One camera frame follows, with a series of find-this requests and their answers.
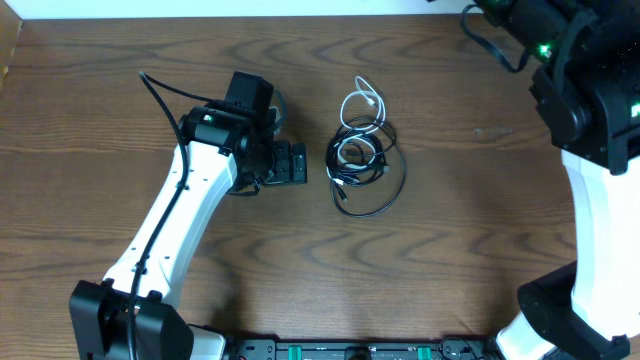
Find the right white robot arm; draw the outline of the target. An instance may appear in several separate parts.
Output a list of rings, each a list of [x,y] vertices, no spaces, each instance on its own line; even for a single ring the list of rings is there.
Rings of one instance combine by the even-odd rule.
[[[492,0],[535,58],[531,94],[573,197],[575,260],[522,285],[500,359],[622,359],[639,333],[639,5]]]

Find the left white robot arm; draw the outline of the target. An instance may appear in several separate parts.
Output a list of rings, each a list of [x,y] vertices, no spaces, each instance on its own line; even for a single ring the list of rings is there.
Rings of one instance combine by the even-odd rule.
[[[181,118],[167,178],[136,236],[99,283],[69,300],[82,359],[229,359],[227,338],[178,313],[191,260],[220,201],[307,181],[306,148],[276,139],[287,117],[263,77],[235,72],[221,100]]]

